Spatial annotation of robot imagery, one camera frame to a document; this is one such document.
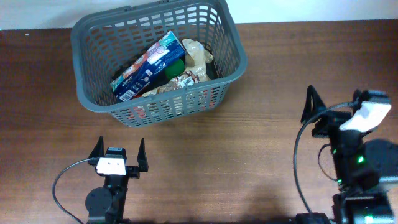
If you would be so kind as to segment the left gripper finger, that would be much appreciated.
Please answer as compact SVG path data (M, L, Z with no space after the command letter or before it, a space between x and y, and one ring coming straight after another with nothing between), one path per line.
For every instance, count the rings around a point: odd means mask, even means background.
M96 143L96 146L93 148L93 150L91 151L88 158L92 159L92 158L98 158L98 157L103 157L103 156L104 156L104 140L103 140L103 137L100 136Z
M139 167L140 172L148 172L149 171L149 164L148 164L146 151L145 151L144 138L142 138L141 142L140 142L139 152L137 155L137 162L138 162L138 167Z

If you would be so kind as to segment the orange spaghetti pasta packet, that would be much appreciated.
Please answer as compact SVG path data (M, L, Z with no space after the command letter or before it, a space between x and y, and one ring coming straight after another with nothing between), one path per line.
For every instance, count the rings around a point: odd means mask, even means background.
M135 126L139 121L148 124L151 119L158 122L162 119L161 110L166 119L184 114L213 109L218 104L216 101L218 90L212 90L210 95L208 90L200 91L197 96L193 93L187 93L185 98L181 96L174 97L171 100L160 100L159 103L146 103L145 105L133 106L132 109L124 111L124 115Z

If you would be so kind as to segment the Kleenex tissue multipack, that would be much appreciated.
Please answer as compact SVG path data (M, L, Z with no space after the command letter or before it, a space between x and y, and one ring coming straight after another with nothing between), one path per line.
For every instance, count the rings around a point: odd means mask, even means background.
M154 43L111 83L116 98L128 101L155 82L161 72L185 55L185 49L172 31Z

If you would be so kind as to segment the brown snack pouch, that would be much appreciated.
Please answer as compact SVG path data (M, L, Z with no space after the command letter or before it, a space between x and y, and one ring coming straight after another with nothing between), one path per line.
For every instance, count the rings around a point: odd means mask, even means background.
M142 97L179 90L188 86L193 86L194 84L199 82L199 76L195 75L192 71L189 70L172 78L168 83L144 93Z

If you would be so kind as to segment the grey plastic shopping basket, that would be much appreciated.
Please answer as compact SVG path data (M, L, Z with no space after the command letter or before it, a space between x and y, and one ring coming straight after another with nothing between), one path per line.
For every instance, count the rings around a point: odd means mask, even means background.
M224 0L97 12L70 40L80 103L129 127L217 107L248 64Z

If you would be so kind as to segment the green lid glass jar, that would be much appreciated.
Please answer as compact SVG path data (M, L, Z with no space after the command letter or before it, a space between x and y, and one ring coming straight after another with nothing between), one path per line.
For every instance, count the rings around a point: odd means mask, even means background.
M181 73L183 73L184 70L185 70L184 61L182 59L178 59L165 69L165 76L168 80L171 80L179 76Z

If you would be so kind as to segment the beige pasta bag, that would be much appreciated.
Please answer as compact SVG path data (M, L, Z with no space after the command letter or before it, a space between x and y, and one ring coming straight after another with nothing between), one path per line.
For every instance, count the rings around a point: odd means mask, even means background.
M182 75L187 78L191 76L195 83L210 81L207 75L206 65L213 61L212 54L196 40L183 39L182 44L185 47L185 70Z

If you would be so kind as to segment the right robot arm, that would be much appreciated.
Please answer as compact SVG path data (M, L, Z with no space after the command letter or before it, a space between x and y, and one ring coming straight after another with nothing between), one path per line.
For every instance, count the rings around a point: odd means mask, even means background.
M295 183L299 183L299 141L313 123L312 136L329 140L336 172L332 180L339 192L333 196L333 218L308 208L296 214L295 223L395 223L387 193L397 187L397 144L385 139L363 141L391 108L390 98L377 90L356 90L350 102L327 107L315 87L308 86L293 152Z

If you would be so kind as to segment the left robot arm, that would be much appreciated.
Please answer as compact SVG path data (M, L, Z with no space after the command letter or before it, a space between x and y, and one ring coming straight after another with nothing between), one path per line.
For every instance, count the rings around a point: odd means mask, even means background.
M103 186L93 189L86 196L88 223L130 223L130 219L124 218L129 180L139 179L142 172L149 171L145 140L141 139L136 166L126 164L125 148L105 149L102 136L99 137L88 158L88 164L95 168L95 172L100 177L104 178Z

